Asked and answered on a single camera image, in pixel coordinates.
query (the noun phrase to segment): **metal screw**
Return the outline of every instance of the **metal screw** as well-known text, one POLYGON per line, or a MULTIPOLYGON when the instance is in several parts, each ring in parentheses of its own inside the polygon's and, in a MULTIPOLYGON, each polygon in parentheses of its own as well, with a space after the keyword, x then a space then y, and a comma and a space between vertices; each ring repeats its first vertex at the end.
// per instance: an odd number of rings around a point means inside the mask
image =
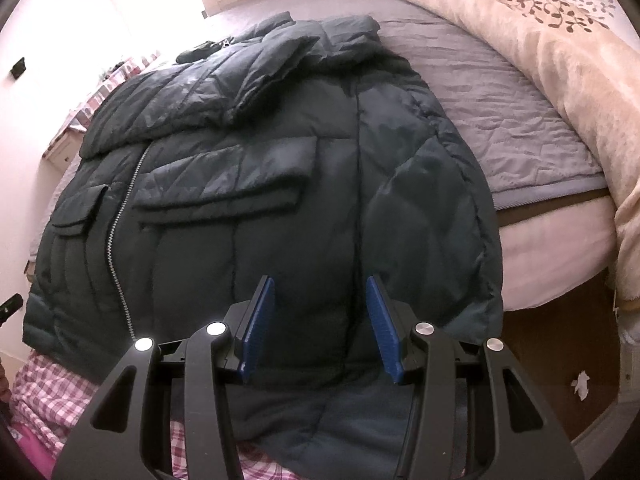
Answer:
POLYGON ((136 350, 139 352, 146 352, 154 345, 154 340, 149 337, 143 337, 136 341, 136 350))
POLYGON ((225 333, 226 325, 224 323, 216 322, 207 326, 207 334, 209 335, 221 335, 225 333))
POLYGON ((429 323, 418 323, 415 326, 415 331, 418 334, 422 334, 422 335, 431 335, 433 334, 434 330, 435 329, 433 328, 433 325, 429 323))
POLYGON ((504 343, 495 337, 489 339, 489 341, 486 342, 486 345, 489 350, 493 350, 494 352, 499 352, 504 348, 504 343))

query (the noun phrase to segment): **pocket flap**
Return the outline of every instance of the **pocket flap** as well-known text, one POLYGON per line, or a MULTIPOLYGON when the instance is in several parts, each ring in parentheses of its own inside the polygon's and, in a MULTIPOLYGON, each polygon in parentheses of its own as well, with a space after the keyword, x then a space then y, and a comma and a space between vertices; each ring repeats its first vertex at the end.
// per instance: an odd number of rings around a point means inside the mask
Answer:
POLYGON ((231 146, 145 175, 133 206, 145 222, 231 218, 295 205, 316 163, 317 139, 231 146))
POLYGON ((50 222, 54 230, 63 236, 82 234, 84 226, 94 216, 100 199, 108 187, 107 184, 100 184, 67 197, 51 215, 50 222))

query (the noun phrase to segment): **dark green puffer jacket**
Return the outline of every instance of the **dark green puffer jacket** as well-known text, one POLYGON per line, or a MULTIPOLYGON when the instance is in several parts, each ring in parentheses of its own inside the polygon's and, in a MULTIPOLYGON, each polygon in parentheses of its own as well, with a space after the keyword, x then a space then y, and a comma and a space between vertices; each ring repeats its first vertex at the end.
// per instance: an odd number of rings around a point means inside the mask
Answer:
POLYGON ((132 338, 187 338, 268 274, 236 437, 310 478, 390 478, 410 389, 380 374, 366 277, 479 343, 502 259, 478 163, 378 28, 285 13, 111 94, 46 227, 25 343, 100 382, 132 338))

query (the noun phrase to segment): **zipper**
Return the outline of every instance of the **zipper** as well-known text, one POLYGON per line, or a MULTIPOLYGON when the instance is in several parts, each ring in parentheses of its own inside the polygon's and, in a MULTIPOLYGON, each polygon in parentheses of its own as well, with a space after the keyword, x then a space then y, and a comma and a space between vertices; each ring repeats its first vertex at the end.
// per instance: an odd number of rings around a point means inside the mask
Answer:
POLYGON ((133 172, 133 176, 131 177, 131 181, 129 182, 129 187, 127 188, 127 193, 124 196, 124 200, 122 201, 122 205, 120 209, 118 209, 118 214, 111 225, 111 229, 109 231, 109 237, 107 238, 107 262, 109 264, 109 272, 111 273, 111 277, 113 279, 113 283, 116 285, 116 289, 118 290, 118 295, 120 297, 120 304, 122 305, 122 309, 124 311, 124 316, 127 320, 127 329, 129 329, 129 335, 136 341, 136 331, 133 329, 133 322, 131 320, 131 313, 129 311, 129 305, 127 305, 127 300, 124 297, 124 292, 122 290, 122 286, 120 285, 120 280, 118 279, 118 274, 116 273, 116 268, 113 264, 113 237, 115 236, 116 229, 118 227, 118 223, 120 222, 120 218, 122 217, 122 213, 124 212, 124 208, 127 206, 127 202, 131 197, 131 192, 133 191, 133 187, 136 185, 136 180, 138 179, 138 174, 140 173, 140 166, 145 161, 146 154, 151 148, 151 144, 146 147, 146 150, 140 156, 138 160, 138 164, 136 165, 136 169, 133 172))

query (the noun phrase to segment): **pink checkered fabric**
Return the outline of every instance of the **pink checkered fabric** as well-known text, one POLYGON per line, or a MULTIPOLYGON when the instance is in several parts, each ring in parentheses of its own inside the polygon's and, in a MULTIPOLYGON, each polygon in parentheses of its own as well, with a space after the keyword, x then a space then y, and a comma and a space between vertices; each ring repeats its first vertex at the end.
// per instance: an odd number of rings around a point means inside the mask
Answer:
MULTIPOLYGON (((57 458, 97 386, 51 359, 32 352, 15 378, 14 422, 25 425, 57 458)), ((174 476, 187 479, 184 426, 171 422, 174 476)), ((304 480, 245 443, 238 445, 245 480, 304 480)))

